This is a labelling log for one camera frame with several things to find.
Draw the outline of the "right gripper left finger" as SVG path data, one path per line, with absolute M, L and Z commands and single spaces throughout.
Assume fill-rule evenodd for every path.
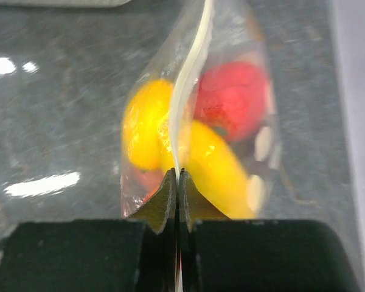
M 155 234 L 173 234 L 175 216 L 176 173 L 174 169 L 170 169 L 166 172 L 155 194 L 127 218 L 146 222 Z

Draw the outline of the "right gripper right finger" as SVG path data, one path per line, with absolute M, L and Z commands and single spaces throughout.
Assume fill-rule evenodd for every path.
M 185 170 L 179 176 L 178 199 L 179 227 L 182 234 L 192 232 L 197 220 L 230 220 L 201 194 L 190 173 Z

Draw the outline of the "yellow red mango back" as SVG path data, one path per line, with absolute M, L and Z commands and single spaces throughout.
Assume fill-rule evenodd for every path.
M 182 167 L 187 170 L 199 192 L 220 212 L 231 219 L 252 219 L 256 211 L 248 204 L 251 180 L 228 144 L 213 129 L 193 120 Z

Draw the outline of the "yellow lemon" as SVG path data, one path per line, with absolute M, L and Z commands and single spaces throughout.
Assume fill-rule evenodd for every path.
M 161 166 L 158 128 L 169 113 L 173 83 L 166 79 L 146 82 L 132 96 L 122 120 L 122 152 L 142 170 Z

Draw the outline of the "clear polka dot zip bag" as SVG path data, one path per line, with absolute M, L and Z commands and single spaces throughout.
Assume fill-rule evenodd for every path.
M 190 138 L 184 134 L 197 120 L 194 113 L 199 80 L 208 69 L 233 61 L 257 65 L 268 78 L 266 113 L 255 132 L 240 141 L 227 141 L 219 128 L 211 128 L 230 146 L 251 180 L 248 204 L 256 211 L 252 218 L 256 219 L 273 188 L 281 143 L 265 40 L 248 1 L 186 1 L 176 26 L 130 91 L 127 105 L 146 82 L 162 78 L 173 83 L 169 113 L 158 128 L 161 166 L 157 169 L 164 175 L 174 169 L 179 186 L 180 173 L 185 170 L 180 165 L 184 157 L 181 150 L 190 147 Z M 122 152 L 120 193 L 124 217 L 137 211 L 147 194 L 136 178 L 136 170 L 142 169 L 131 164 Z

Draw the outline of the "red tomato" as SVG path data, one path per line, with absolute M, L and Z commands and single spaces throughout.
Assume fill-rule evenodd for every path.
M 145 203 L 148 201 L 159 189 L 159 186 L 164 179 L 164 173 L 162 170 L 136 170 L 136 178 L 147 191 L 147 194 L 143 200 Z

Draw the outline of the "white plastic fruit basket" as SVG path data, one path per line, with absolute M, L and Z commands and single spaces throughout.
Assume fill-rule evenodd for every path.
M 19 7 L 105 8 L 118 7 L 130 0 L 0 0 L 0 5 Z

